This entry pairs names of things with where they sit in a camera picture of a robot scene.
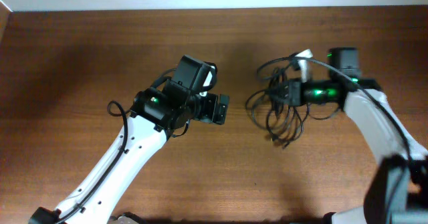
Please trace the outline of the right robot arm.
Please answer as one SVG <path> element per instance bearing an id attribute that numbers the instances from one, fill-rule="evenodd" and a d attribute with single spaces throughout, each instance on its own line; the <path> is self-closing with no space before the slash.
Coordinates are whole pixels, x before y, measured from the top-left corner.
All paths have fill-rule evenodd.
<path id="1" fill-rule="evenodd" d="M 354 47 L 329 49 L 329 79 L 302 76 L 288 98 L 295 104 L 337 103 L 356 124 L 377 164 L 362 206 L 331 212 L 323 223 L 426 223 L 427 149 L 397 118 L 386 94 L 370 78 L 362 78 Z"/>

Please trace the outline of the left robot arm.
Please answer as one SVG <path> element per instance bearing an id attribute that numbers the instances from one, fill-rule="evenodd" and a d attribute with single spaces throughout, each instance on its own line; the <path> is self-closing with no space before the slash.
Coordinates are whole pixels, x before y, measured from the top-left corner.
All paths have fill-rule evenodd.
<path id="1" fill-rule="evenodd" d="M 176 130 L 188 130 L 191 121 L 222 125 L 229 97 L 212 94 L 218 68 L 184 55 L 178 65 L 163 72 L 115 114 L 123 126 L 103 157 L 79 186 L 54 210 L 39 207 L 29 218 L 38 223 L 107 223 L 119 200 L 146 162 Z"/>

